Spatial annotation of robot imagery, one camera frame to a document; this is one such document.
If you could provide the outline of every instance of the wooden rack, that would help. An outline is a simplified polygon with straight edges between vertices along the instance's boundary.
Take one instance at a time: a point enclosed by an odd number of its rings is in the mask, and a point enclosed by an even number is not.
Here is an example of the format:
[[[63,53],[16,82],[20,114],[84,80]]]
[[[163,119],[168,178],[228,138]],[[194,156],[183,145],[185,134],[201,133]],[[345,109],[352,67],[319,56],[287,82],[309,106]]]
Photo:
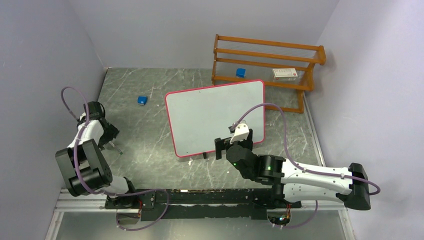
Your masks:
[[[251,44],[252,46],[265,45],[265,46],[281,47],[283,50],[287,50],[286,52],[289,52],[289,54],[284,55],[284,54],[275,54],[275,53],[269,53],[269,52],[267,53],[267,52],[248,51],[248,50],[240,50],[240,49],[220,48],[219,41],[241,43],[241,44],[244,44],[244,46],[246,46],[246,44]],[[300,54],[301,51],[305,51],[305,50],[309,51],[310,53],[313,53],[311,57],[305,57],[304,54]],[[271,68],[271,69],[294,68],[296,69],[296,71],[303,72],[302,78],[297,84],[292,84],[287,82],[266,81],[266,80],[264,81],[266,86],[296,90],[298,108],[281,107],[283,111],[294,112],[294,113],[304,112],[304,102],[303,102],[304,92],[314,90],[313,70],[314,70],[315,64],[324,65],[326,63],[326,53],[322,45],[313,46],[313,45],[286,43],[286,42],[278,42],[278,41],[267,41],[267,40],[250,39],[250,38],[233,37],[233,36],[221,36],[218,34],[215,36],[213,53],[214,53],[214,60],[213,60],[213,67],[212,67],[212,85],[215,85],[216,81],[243,82],[243,81],[252,80],[252,79],[246,79],[246,78],[237,78],[235,76],[217,75],[216,74],[217,62],[265,67],[265,68]],[[276,64],[276,63],[269,63],[269,62],[232,59],[231,56],[249,56],[252,58],[256,57],[260,59],[266,58],[266,59],[280,60],[285,62],[297,62],[297,63],[301,63],[300,65],[304,65],[304,66],[293,66],[289,64]],[[272,107],[272,106],[267,106],[266,109],[277,110],[276,107]]]

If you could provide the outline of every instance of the whiteboard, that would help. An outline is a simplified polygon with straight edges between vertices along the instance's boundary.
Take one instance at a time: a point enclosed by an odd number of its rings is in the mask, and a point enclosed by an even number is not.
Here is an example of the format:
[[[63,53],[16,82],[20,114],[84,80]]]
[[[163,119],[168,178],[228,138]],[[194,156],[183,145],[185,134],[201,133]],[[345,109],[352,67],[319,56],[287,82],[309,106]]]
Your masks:
[[[175,154],[183,158],[215,151],[214,140],[231,137],[228,127],[264,103],[264,96],[262,80],[169,92],[165,104]],[[244,120],[253,129],[253,142],[262,142],[265,108],[256,108]]]

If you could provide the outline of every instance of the pink border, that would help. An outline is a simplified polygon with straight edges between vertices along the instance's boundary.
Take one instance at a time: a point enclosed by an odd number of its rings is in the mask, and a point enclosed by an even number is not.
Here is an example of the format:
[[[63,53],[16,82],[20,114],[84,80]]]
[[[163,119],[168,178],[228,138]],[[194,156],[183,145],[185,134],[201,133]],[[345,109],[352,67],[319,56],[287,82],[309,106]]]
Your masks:
[[[168,122],[169,122],[169,128],[171,130],[171,136],[172,136],[172,144],[173,144],[173,150],[175,152],[175,155],[179,158],[187,158],[187,157],[191,157],[191,156],[196,156],[196,155],[200,155],[203,154],[203,152],[199,152],[199,153],[194,153],[194,154],[190,154],[190,155],[184,155],[184,156],[179,156],[177,154],[177,149],[175,148],[175,141],[174,141],[174,134],[172,132],[172,124],[171,124],[171,119],[170,119],[170,113],[168,111],[168,102],[167,102],[167,97],[168,95],[171,94],[177,94],[177,93],[183,93],[183,92],[190,92],[190,91],[196,91],[196,90],[200,90],[200,89],[211,89],[211,88],[218,88],[218,87],[222,87],[222,86],[229,86],[229,85],[237,85],[237,84],[242,84],[242,83],[251,83],[251,82],[261,82],[262,83],[262,87],[263,87],[263,102],[265,103],[265,84],[264,81],[262,81],[261,79],[256,79],[256,80],[251,80],[251,81],[242,81],[242,82],[234,82],[234,83],[227,83],[227,84],[220,84],[220,85],[215,85],[215,86],[204,86],[204,87],[198,87],[198,88],[192,88],[192,89],[185,89],[185,90],[179,90],[179,91],[171,91],[168,92],[165,97],[165,105],[166,105],[166,114],[168,115]],[[254,142],[254,144],[260,144],[265,140],[265,107],[263,107],[263,138],[262,140],[258,141],[258,142]],[[205,153],[213,153],[215,152],[215,150],[211,150],[211,151],[206,151]]]

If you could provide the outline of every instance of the gray wall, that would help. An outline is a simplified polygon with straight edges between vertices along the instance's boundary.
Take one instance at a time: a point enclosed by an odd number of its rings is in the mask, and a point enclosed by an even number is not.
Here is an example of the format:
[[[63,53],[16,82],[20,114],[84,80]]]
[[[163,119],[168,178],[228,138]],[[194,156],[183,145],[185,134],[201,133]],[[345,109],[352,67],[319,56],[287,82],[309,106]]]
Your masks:
[[[61,88],[95,100],[103,76],[67,0],[0,1],[0,239],[44,239],[63,184],[55,153],[76,133]]]
[[[70,0],[108,67],[212,68],[215,34],[315,44],[339,0]]]
[[[359,240],[424,239],[424,2],[342,0],[319,38],[307,96],[329,166],[362,163],[381,186],[349,211]]]

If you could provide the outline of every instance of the clear panel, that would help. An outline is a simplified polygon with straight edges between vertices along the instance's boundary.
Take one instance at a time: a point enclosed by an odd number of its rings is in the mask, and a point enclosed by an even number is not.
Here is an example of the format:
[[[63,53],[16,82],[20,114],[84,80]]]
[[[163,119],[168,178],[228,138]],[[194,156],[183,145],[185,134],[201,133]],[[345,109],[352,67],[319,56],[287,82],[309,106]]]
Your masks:
[[[282,60],[282,59],[276,59],[276,58],[246,56],[246,55],[237,55],[237,54],[222,53],[222,52],[217,53],[216,56],[218,58],[223,58],[223,59],[235,59],[235,60],[250,61],[250,62],[257,62],[257,63],[289,65],[294,67],[307,67],[309,64],[308,62],[302,62],[302,61],[290,61],[290,60]]]
[[[269,46],[261,44],[252,44],[246,42],[235,42],[235,41],[218,41],[218,48],[220,49],[232,49],[232,50],[241,50],[241,51],[250,51],[250,52],[259,52],[265,54],[278,54],[286,55],[293,57],[301,57],[313,59],[317,51],[307,50],[307,49],[298,49],[290,47],[281,47],[281,46]]]
[[[312,211],[292,212],[292,224],[306,220]],[[145,226],[146,222],[128,228]],[[125,240],[344,240],[345,235],[336,210],[318,211],[307,225],[295,229],[272,227],[266,220],[249,218],[164,219],[136,232],[116,228],[115,214],[66,212],[57,240],[125,239]]]
[[[268,82],[279,82],[299,85],[301,79],[303,78],[305,72],[297,70],[297,80],[293,81],[283,81],[283,80],[274,80],[273,69],[271,67],[264,66],[252,66],[245,64],[229,63],[229,62],[216,62],[216,72],[215,76],[223,77],[236,77],[236,70],[242,68],[246,69],[245,78],[246,79],[260,79]]]

